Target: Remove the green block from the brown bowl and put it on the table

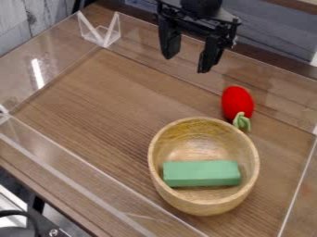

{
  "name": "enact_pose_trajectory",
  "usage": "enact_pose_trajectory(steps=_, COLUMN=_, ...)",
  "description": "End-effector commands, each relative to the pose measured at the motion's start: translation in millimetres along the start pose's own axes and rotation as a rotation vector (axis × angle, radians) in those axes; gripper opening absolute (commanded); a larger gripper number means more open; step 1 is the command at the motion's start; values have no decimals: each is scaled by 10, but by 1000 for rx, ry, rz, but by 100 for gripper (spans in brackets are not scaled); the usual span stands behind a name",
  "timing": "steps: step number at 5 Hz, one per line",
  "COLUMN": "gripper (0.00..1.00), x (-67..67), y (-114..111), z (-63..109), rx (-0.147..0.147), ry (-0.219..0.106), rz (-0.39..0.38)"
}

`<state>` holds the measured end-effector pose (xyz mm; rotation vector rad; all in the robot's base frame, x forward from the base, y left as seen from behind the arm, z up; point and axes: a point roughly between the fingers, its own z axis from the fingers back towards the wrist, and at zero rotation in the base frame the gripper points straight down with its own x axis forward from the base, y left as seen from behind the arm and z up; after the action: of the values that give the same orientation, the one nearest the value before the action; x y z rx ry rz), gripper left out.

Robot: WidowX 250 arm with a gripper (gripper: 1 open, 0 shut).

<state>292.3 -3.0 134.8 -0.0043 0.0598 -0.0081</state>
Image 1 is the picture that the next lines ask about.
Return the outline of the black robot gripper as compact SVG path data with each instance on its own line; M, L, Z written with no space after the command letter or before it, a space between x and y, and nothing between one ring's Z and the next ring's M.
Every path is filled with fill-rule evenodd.
M229 41L237 38L241 19L225 10L223 0L157 0L157 2L158 37L165 58L171 59L179 53L181 30L199 35L210 34L197 69L198 73L207 73L218 64L225 51L222 37Z

